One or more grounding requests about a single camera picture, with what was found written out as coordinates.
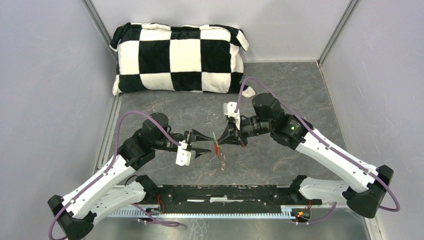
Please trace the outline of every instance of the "cable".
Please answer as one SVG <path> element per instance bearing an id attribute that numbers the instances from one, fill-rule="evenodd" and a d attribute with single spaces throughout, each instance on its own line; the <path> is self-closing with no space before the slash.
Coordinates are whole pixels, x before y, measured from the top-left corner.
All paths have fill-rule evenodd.
<path id="1" fill-rule="evenodd" d="M 169 228 L 176 228 L 178 226 L 181 225 L 181 223 L 177 222 L 177 221 L 159 221 L 157 220 L 155 217 L 152 217 L 152 215 L 150 215 L 150 213 L 148 213 L 146 210 L 144 210 L 141 206 L 137 205 L 137 204 L 131 204 L 134 207 L 140 209 L 145 215 L 147 215 L 152 221 L 148 221 L 148 224 L 159 224 L 165 227 L 169 227 Z"/>
<path id="2" fill-rule="evenodd" d="M 302 218 L 303 220 L 306 220 L 306 221 L 309 221 L 310 220 L 309 218 L 306 218 L 304 216 L 299 216 L 299 218 Z"/>
<path id="3" fill-rule="evenodd" d="M 321 221 L 324 221 L 326 219 L 328 219 L 336 210 L 336 206 L 337 206 L 337 202 L 335 201 L 334 204 L 331 207 L 331 210 L 327 213 L 327 215 L 325 215 L 324 217 L 318 219 L 318 220 L 314 220 L 314 221 L 308 221 L 308 222 L 295 222 L 296 225 L 310 225 L 310 224 L 316 224 L 319 223 Z"/>
<path id="4" fill-rule="evenodd" d="M 164 214 L 165 213 L 165 203 L 161 200 L 161 195 L 157 195 L 157 205 L 159 206 L 159 210 Z"/>
<path id="5" fill-rule="evenodd" d="M 309 208 L 309 219 L 311 219 L 312 218 L 312 208 Z"/>
<path id="6" fill-rule="evenodd" d="M 130 176 L 129 178 L 127 178 L 127 179 L 126 179 L 126 181 L 125 181 L 125 184 L 124 184 L 123 186 L 124 186 L 124 187 L 126 187 L 126 186 L 127 186 L 128 181 L 129 181 L 130 179 L 134 178 L 134 177 L 138 177 L 138 175 L 132 175 L 132 176 Z"/>
<path id="7" fill-rule="evenodd" d="M 109 166 L 107 166 L 107 168 L 104 170 L 103 174 L 100 174 L 98 177 L 96 177 L 92 182 L 90 182 L 89 184 L 87 184 L 87 186 L 85 186 L 83 189 L 81 189 L 73 198 L 71 198 L 71 201 L 75 201 L 77 200 L 85 191 L 87 191 L 91 186 L 93 186 L 95 183 L 97 183 L 97 181 L 99 181 L 103 176 L 106 176 L 109 172 L 109 170 L 114 166 L 115 161 L 117 159 L 118 156 L 118 146 L 119 146 L 119 135 L 120 135 L 120 129 L 121 129 L 121 124 L 124 120 L 124 118 L 128 115 L 131 114 L 138 114 L 138 115 L 142 115 L 144 117 L 146 117 L 148 120 L 150 120 L 150 122 L 152 122 L 154 125 L 156 125 L 156 127 L 159 128 L 159 130 L 163 133 L 163 135 L 165 135 L 165 137 L 167 139 L 169 139 L 173 144 L 180 146 L 181 144 L 177 141 L 175 141 L 163 128 L 162 126 L 156 121 L 154 120 L 151 116 L 149 116 L 147 113 L 142 112 L 142 111 L 136 111 L 136 110 L 132 110 L 132 111 L 127 111 L 126 113 L 124 113 L 119 121 L 118 124 L 116 126 L 116 139 L 115 139 L 115 148 L 113 150 L 113 158 L 112 161 L 110 162 Z M 48 239 L 49 240 L 65 240 L 67 237 L 64 236 L 62 238 L 54 238 L 53 237 L 53 227 L 55 226 L 55 223 L 58 221 L 60 215 L 71 205 L 71 202 L 68 202 L 65 206 L 63 206 L 59 212 L 56 214 L 56 216 L 54 216 L 53 221 L 50 224 L 50 227 L 48 228 Z"/>
<path id="8" fill-rule="evenodd" d="M 242 99 L 242 92 L 243 92 L 243 88 L 246 85 L 246 82 L 248 80 L 255 80 L 259 85 L 261 85 L 268 93 L 270 93 L 274 98 L 276 98 L 279 103 L 285 107 L 289 112 L 291 112 L 301 123 L 302 125 L 307 129 L 307 131 L 314 136 L 320 143 L 322 143 L 325 147 L 327 147 L 328 149 L 332 150 L 334 153 L 336 153 L 337 155 L 339 155 L 340 157 L 346 159 L 348 162 L 350 162 L 351 164 L 355 165 L 356 167 L 358 167 L 359 169 L 361 169 L 364 173 L 368 173 L 369 170 L 366 169 L 365 167 L 363 167 L 361 164 L 357 163 L 356 161 L 354 161 L 353 159 L 351 159 L 350 157 L 346 156 L 345 154 L 343 154 L 342 152 L 340 152 L 339 150 L 333 148 L 330 146 L 330 144 L 328 144 L 326 141 L 324 141 L 323 139 L 321 139 L 307 124 L 306 122 L 303 120 L 303 118 L 297 113 L 295 112 L 292 108 L 290 108 L 287 104 L 285 104 L 282 100 L 280 100 L 261 80 L 255 78 L 255 77 L 246 77 L 243 82 L 241 83 L 241 87 L 240 87 L 240 92 L 238 94 L 238 99 L 237 99 L 237 106 L 235 107 L 235 113 L 237 113 L 239 111 L 239 107 L 240 107 L 240 100 Z M 389 186 L 387 186 L 387 184 L 381 179 L 379 178 L 377 175 L 375 175 L 374 173 L 370 172 L 368 173 L 371 177 L 373 177 L 375 180 L 377 180 L 377 182 L 379 182 L 384 189 L 388 192 L 388 194 L 390 195 L 391 199 L 393 199 L 394 205 L 396 206 L 396 208 L 390 208 L 390 207 L 386 207 L 386 206 L 379 206 L 380 209 L 386 210 L 386 211 L 390 211 L 390 212 L 399 212 L 399 210 L 401 210 L 401 205 L 399 204 L 398 199 L 396 198 L 395 194 L 393 193 L 393 191 L 389 188 Z"/>

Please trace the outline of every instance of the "black bracket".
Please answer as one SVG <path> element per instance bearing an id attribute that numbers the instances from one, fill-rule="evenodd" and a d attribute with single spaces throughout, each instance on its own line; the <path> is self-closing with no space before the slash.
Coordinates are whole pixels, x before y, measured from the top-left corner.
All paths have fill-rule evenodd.
<path id="1" fill-rule="evenodd" d="M 393 177 L 393 170 L 386 165 L 382 165 L 378 167 L 377 171 L 378 177 L 389 186 Z M 377 180 L 374 181 L 374 184 L 369 184 L 368 187 L 368 190 L 360 193 L 349 187 L 343 192 L 343 197 L 347 200 L 347 206 L 355 213 L 372 219 L 376 216 L 377 210 L 383 201 L 386 189 Z"/>
<path id="2" fill-rule="evenodd" d="M 47 204 L 54 216 L 64 207 L 62 197 L 58 195 L 52 196 Z M 68 240 L 80 240 L 93 229 L 93 221 L 97 214 L 90 211 L 83 219 L 73 218 L 72 215 L 72 212 L 65 210 L 57 219 L 57 223 L 59 223 Z"/>

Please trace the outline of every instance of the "black and white pillow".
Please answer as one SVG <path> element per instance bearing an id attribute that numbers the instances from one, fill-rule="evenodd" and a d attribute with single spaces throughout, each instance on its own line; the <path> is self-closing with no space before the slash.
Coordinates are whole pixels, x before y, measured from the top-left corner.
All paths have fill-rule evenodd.
<path id="1" fill-rule="evenodd" d="M 146 89 L 238 93 L 239 48 L 247 51 L 249 43 L 241 29 L 230 26 L 129 22 L 116 29 L 109 46 L 118 52 L 114 95 Z M 245 86 L 244 97 L 255 94 Z"/>

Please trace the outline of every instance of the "white bracket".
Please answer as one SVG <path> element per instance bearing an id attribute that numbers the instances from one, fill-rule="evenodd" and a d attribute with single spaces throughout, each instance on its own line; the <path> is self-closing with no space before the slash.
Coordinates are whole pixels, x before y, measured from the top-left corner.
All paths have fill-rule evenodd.
<path id="1" fill-rule="evenodd" d="M 145 196 L 144 187 L 139 182 L 133 181 L 126 187 L 100 198 L 91 209 L 92 213 L 97 214 L 93 224 L 96 225 L 102 219 L 121 208 L 142 201 Z"/>
<path id="2" fill-rule="evenodd" d="M 85 188 L 89 183 L 91 183 L 94 179 L 103 175 L 96 183 L 94 183 L 89 189 L 87 189 L 83 194 L 79 196 L 76 201 L 74 201 L 66 211 L 72 212 L 73 218 L 83 219 L 94 206 L 94 204 L 103 197 L 106 193 L 109 192 L 115 185 L 117 185 L 120 181 L 130 176 L 135 172 L 134 168 L 131 166 L 125 166 L 125 159 L 118 155 L 116 157 L 116 161 L 113 167 L 109 170 L 107 174 L 104 174 L 106 168 L 111 164 L 112 158 L 93 176 L 91 176 L 87 181 L 85 181 L 81 186 L 79 186 L 74 191 L 63 196 L 63 204 L 67 204 L 71 201 L 71 199 L 77 195 L 79 191 Z"/>
<path id="3" fill-rule="evenodd" d="M 187 150 L 189 144 L 186 143 L 186 140 L 180 141 L 179 143 L 181 145 L 178 146 L 175 163 L 180 166 L 188 166 L 190 165 L 190 161 L 195 158 L 196 153 L 194 151 Z"/>
<path id="4" fill-rule="evenodd" d="M 349 185 L 342 180 L 320 180 L 312 177 L 305 178 L 300 184 L 299 192 L 309 200 L 322 199 L 338 204 L 346 204 L 342 193 Z"/>
<path id="5" fill-rule="evenodd" d="M 240 109 L 238 109 L 237 112 L 234 112 L 236 110 L 236 106 L 237 102 L 230 101 L 229 103 L 223 104 L 222 110 L 227 118 L 234 118 L 235 126 L 238 130 L 240 130 Z"/>

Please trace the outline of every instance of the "gray wall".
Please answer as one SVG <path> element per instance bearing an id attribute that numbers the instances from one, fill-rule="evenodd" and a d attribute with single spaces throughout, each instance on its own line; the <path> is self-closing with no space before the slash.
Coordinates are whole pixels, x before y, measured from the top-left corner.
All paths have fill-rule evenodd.
<path id="1" fill-rule="evenodd" d="M 2 0 L 0 26 L 0 239 L 47 239 L 47 200 L 93 169 L 115 63 L 80 0 Z"/>
<path id="2" fill-rule="evenodd" d="M 422 0 L 360 1 L 323 64 L 348 148 L 394 169 L 401 211 L 379 211 L 389 240 L 424 235 L 423 23 Z"/>
<path id="3" fill-rule="evenodd" d="M 92 0 L 107 30 L 127 22 L 244 30 L 245 61 L 317 60 L 349 0 Z"/>

